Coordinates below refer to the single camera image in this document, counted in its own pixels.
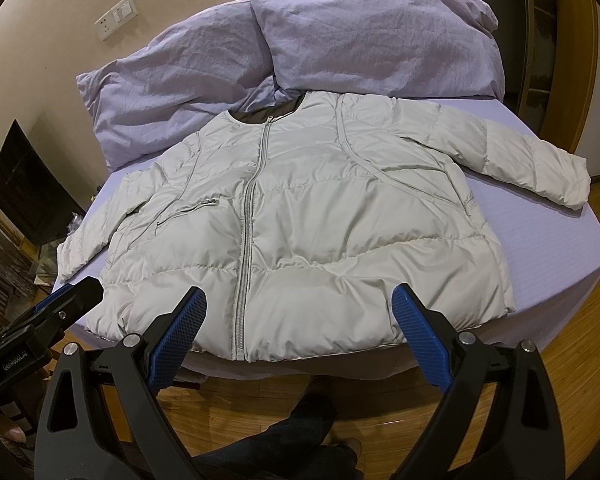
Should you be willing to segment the person's left hand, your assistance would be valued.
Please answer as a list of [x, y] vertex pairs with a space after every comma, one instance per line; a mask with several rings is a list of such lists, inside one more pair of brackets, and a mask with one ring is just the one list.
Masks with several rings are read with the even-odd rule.
[[18, 424], [0, 412], [0, 437], [15, 444], [26, 444], [27, 436]]

